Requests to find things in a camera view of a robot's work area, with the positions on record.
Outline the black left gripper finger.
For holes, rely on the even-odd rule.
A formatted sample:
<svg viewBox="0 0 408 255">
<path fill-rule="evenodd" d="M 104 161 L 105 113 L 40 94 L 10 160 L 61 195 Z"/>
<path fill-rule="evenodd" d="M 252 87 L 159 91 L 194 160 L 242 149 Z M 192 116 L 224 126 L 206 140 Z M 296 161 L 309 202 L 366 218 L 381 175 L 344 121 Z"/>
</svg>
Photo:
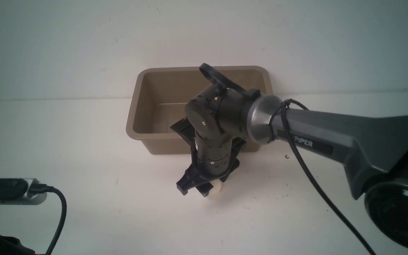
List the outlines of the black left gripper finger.
<svg viewBox="0 0 408 255">
<path fill-rule="evenodd" d="M 184 175 L 177 181 L 176 187 L 183 195 L 186 195 L 189 190 L 207 182 L 207 176 L 203 175 L 199 170 L 186 169 Z"/>
</svg>

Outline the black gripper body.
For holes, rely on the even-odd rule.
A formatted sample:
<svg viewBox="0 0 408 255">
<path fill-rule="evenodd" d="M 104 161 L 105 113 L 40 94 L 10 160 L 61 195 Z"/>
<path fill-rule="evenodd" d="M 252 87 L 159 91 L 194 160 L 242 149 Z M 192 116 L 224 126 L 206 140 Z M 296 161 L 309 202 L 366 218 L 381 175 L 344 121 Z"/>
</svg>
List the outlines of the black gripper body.
<svg viewBox="0 0 408 255">
<path fill-rule="evenodd" d="M 191 181 L 226 181 L 240 165 L 239 153 L 240 138 L 222 135 L 211 139 L 194 131 Z"/>
</svg>

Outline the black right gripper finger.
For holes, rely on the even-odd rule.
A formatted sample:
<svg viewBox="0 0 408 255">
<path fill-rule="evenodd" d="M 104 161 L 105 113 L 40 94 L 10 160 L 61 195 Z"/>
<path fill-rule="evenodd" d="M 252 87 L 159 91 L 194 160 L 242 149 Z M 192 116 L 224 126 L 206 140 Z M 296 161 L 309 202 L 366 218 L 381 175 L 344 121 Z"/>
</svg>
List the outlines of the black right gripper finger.
<svg viewBox="0 0 408 255">
<path fill-rule="evenodd" d="M 198 192 L 204 197 L 206 198 L 210 191 L 214 188 L 214 186 L 212 185 L 211 182 L 207 182 L 207 183 L 203 183 L 200 184 L 196 187 L 196 189 L 198 190 Z"/>
</svg>

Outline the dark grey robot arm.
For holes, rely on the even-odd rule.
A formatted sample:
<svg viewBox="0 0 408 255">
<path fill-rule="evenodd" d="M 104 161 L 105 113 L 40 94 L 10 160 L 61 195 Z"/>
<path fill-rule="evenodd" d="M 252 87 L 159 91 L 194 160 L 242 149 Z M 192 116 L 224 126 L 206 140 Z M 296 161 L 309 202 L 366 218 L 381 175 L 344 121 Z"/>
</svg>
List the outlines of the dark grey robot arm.
<svg viewBox="0 0 408 255">
<path fill-rule="evenodd" d="M 183 195 L 196 188 L 207 196 L 212 181 L 225 181 L 239 167 L 237 156 L 247 142 L 284 140 L 317 192 L 370 254 L 365 239 L 317 184 L 298 147 L 341 163 L 352 197 L 364 195 L 371 221 L 408 248 L 408 115 L 317 112 L 257 89 L 210 86 L 186 104 L 185 118 L 171 129 L 191 147 L 191 164 L 176 184 Z"/>
</svg>

